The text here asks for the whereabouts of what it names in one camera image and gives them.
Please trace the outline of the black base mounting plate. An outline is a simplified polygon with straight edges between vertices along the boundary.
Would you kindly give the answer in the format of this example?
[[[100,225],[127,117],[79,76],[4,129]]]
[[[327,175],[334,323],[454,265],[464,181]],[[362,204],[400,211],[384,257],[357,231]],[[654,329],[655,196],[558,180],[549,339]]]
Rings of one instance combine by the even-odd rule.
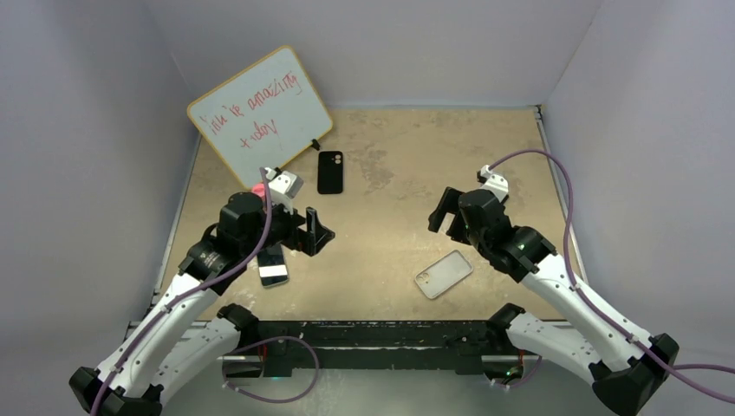
[[[524,372],[523,353],[489,329],[470,321],[260,321],[247,332],[249,345],[279,335],[298,336],[313,347],[321,369],[448,370],[458,375],[482,374],[508,382]],[[227,355],[223,369],[233,378],[263,376],[260,353],[265,349],[267,374],[276,361],[291,368],[313,369],[310,354],[293,341],[277,341],[241,355]]]

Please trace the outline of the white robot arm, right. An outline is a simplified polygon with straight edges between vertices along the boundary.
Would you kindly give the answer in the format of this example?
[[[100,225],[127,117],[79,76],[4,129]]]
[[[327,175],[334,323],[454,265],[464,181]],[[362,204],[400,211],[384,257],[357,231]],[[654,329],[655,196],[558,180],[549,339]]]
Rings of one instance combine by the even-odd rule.
[[[636,415],[667,379],[664,365],[680,348],[667,334],[651,335],[601,299],[566,270],[556,247],[529,226],[511,223],[504,203],[487,189],[448,187],[428,218],[436,232],[445,216],[447,236],[472,246],[496,271],[541,296],[570,324],[544,328],[525,309],[505,304],[487,322],[489,346],[540,354],[591,385],[597,399],[617,415]]]

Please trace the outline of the black phone case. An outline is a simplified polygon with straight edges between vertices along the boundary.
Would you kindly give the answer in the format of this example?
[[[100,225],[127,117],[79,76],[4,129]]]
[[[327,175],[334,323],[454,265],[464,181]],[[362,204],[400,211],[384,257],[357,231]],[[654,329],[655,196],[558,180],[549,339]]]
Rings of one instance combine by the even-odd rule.
[[[344,188],[344,156],[341,151],[321,151],[317,163],[317,192],[341,194]]]

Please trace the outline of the black smartphone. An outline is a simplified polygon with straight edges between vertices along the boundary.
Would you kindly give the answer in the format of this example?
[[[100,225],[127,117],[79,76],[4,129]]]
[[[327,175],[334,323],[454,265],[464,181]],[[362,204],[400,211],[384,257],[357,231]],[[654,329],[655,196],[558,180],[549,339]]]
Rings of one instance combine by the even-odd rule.
[[[257,254],[257,271],[260,282],[266,289],[289,281],[289,272],[282,245],[271,245]]]

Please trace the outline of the whiteboard with red writing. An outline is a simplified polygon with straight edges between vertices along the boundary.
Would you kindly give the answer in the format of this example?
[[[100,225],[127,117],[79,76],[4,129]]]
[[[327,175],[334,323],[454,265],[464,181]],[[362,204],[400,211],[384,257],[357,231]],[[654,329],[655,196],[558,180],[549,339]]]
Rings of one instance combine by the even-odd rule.
[[[333,127],[288,45],[193,101],[187,116],[244,188],[260,182],[260,168],[283,168]]]

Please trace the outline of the clear phone case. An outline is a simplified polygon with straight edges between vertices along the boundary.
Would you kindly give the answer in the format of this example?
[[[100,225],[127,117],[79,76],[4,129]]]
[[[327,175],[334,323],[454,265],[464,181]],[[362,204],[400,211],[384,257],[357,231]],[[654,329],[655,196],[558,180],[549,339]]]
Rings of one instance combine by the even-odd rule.
[[[428,299],[436,299],[473,272],[472,264],[453,250],[419,272],[414,281]]]

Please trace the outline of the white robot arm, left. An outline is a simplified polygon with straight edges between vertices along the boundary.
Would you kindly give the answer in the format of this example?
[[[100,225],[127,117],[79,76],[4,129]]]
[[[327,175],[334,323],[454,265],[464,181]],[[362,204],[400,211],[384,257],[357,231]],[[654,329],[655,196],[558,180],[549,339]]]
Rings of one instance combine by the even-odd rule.
[[[84,411],[159,415],[186,382],[222,355],[248,354],[278,341],[297,342],[314,354],[300,338],[262,337],[261,322],[237,304],[221,308],[188,341],[181,337],[260,252],[283,245],[312,257],[334,238],[315,209],[299,214],[286,193],[230,196],[217,223],[188,250],[178,275],[133,334],[96,367],[79,367],[71,376],[70,388]]]

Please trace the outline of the pink capped bottle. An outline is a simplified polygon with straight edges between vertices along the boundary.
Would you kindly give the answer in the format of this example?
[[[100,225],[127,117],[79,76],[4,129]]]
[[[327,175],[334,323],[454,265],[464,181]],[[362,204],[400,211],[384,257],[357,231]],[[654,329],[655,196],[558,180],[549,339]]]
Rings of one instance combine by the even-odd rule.
[[[251,188],[251,191],[255,193],[256,195],[263,196],[265,194],[264,183],[259,183],[259,184],[254,185]]]

